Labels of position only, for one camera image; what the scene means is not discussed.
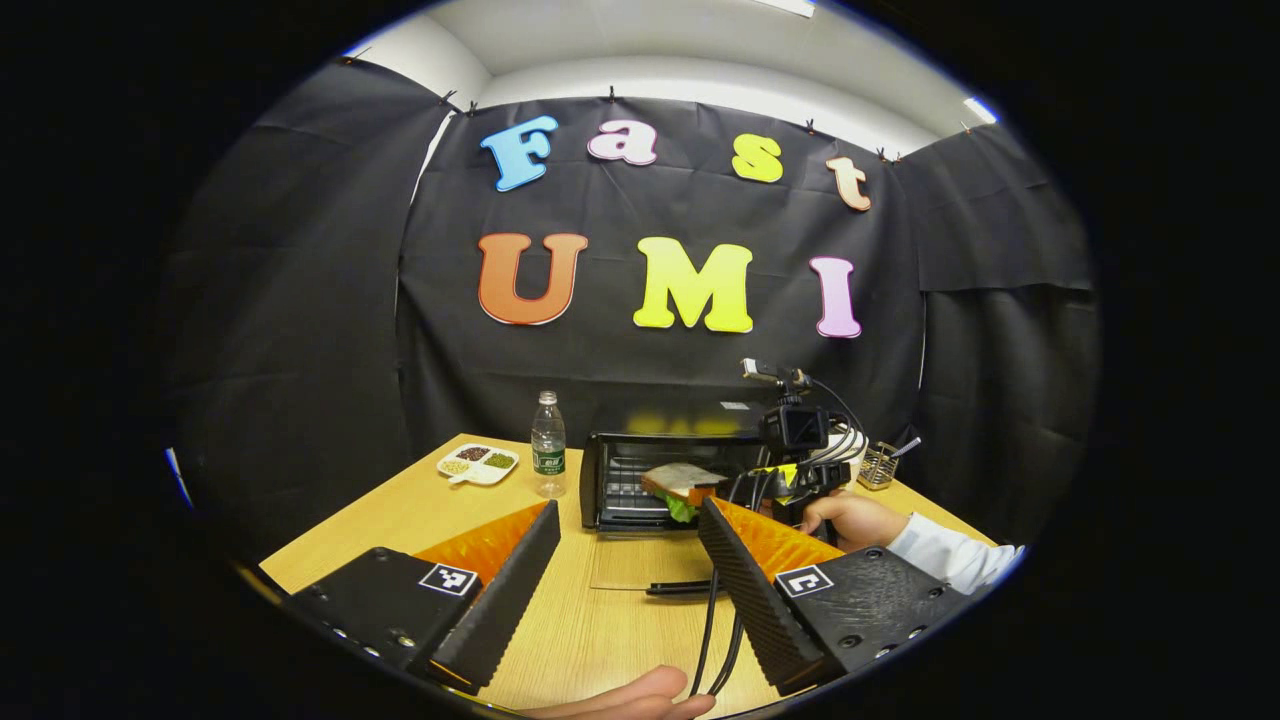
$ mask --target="black fabric backdrop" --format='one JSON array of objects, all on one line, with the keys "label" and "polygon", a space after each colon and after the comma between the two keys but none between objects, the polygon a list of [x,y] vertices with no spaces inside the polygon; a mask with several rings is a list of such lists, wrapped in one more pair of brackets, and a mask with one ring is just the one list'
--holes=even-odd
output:
[{"label": "black fabric backdrop", "polygon": [[1083,457],[1101,365],[1084,224],[1001,126],[902,159],[925,361],[899,477],[998,542],[1034,541]]},{"label": "black fabric backdrop", "polygon": [[411,460],[396,265],[448,109],[378,65],[323,68],[216,165],[168,256],[178,459],[253,561]]},{"label": "black fabric backdrop", "polygon": [[[480,141],[548,114],[547,173],[499,193],[499,173]],[[637,119],[658,132],[652,165],[603,161],[586,151],[608,119]],[[731,165],[733,138],[750,132],[782,147],[782,178],[760,183]],[[859,213],[836,192],[824,163],[847,156],[867,173],[872,209]],[[490,319],[477,301],[489,233],[529,236],[517,292],[547,288],[550,233],[577,233],[572,304],[544,325]],[[678,240],[695,268],[721,243],[748,247],[750,333],[641,328],[649,236]],[[854,263],[854,316],[863,333],[827,338],[818,255]],[[773,389],[741,378],[739,360],[800,366],[845,396],[873,437],[902,432],[920,372],[923,306],[902,188],[867,150],[772,118],[666,100],[547,100],[457,115],[422,176],[401,268],[399,329],[404,407],[413,451],[425,454],[457,432],[529,437],[540,389],[556,389],[571,446],[581,447],[594,413],[607,404],[652,398],[772,400]],[[668,307],[675,311],[673,301]]]}]

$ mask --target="white shirt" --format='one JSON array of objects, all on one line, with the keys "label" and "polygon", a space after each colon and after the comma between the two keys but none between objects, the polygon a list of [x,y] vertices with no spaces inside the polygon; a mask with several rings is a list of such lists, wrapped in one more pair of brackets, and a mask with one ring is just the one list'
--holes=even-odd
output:
[{"label": "white shirt", "polygon": [[906,528],[886,550],[970,594],[1000,578],[1025,548],[1027,546],[1011,544],[991,547],[964,533],[948,530],[919,512],[911,512]]}]

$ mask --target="white divided dish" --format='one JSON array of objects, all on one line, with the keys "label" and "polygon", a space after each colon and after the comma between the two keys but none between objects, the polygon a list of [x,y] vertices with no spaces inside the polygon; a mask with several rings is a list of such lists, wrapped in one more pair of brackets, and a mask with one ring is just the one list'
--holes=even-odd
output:
[{"label": "white divided dish", "polygon": [[[511,465],[499,468],[485,464],[485,461],[493,461],[494,457],[509,459]],[[435,464],[435,469],[448,475],[451,483],[492,486],[506,478],[517,464],[520,464],[520,456],[509,450],[468,442],[451,450],[443,460]]]}]

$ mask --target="table surface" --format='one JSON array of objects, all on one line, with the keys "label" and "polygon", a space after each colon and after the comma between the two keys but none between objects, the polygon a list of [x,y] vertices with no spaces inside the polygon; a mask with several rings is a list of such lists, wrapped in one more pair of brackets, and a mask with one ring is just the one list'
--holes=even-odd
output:
[{"label": "table surface", "polygon": [[[435,464],[467,442],[508,450],[518,455],[520,461],[495,486],[451,486]],[[608,543],[582,528],[577,500],[582,451],[571,448],[564,456],[566,491],[558,498],[561,543],[493,682],[479,693],[486,703],[520,708],[581,700],[626,684],[663,664],[685,670],[692,679],[698,664],[705,598],[657,600],[641,589],[605,589],[593,583],[596,551]],[[460,434],[276,551],[261,568],[293,593],[374,546],[415,553],[540,502],[534,492],[534,478],[527,442]],[[899,480],[876,492],[858,483],[852,489],[900,512],[920,512],[943,527],[991,543]],[[687,556],[687,547],[681,552]],[[707,562],[703,555],[701,561]],[[722,597],[716,607],[704,689],[728,650],[732,619],[732,605]],[[744,635],[733,675],[707,717],[742,712],[778,698]]]}]

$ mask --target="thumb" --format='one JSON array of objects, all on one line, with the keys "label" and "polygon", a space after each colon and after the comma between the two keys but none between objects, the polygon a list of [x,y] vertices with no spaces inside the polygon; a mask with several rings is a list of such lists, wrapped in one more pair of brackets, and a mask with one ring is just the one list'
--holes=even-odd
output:
[{"label": "thumb", "polygon": [[800,532],[809,534],[818,529],[823,520],[835,520],[844,507],[835,497],[823,497],[809,503],[801,515]]}]

